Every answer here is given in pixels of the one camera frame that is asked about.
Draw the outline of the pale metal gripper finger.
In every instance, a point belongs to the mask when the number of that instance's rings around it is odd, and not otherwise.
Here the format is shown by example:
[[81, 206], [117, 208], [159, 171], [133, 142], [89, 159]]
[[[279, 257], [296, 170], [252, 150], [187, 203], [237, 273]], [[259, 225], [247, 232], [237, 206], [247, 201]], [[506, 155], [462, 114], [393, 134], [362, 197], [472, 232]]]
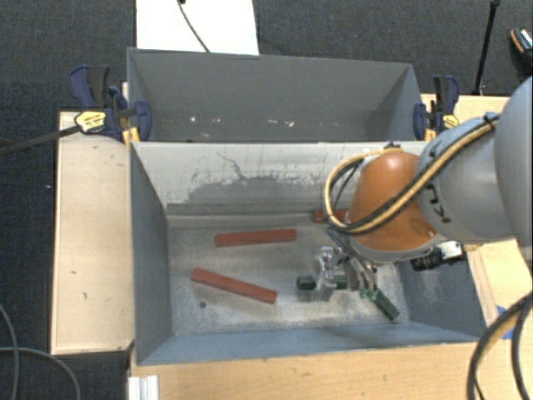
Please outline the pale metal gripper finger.
[[316, 285], [311, 291], [311, 300], [316, 302], [328, 302], [336, 291], [336, 284]]
[[340, 248], [322, 247], [316, 256], [316, 284], [333, 284], [336, 270], [342, 259], [343, 252]]

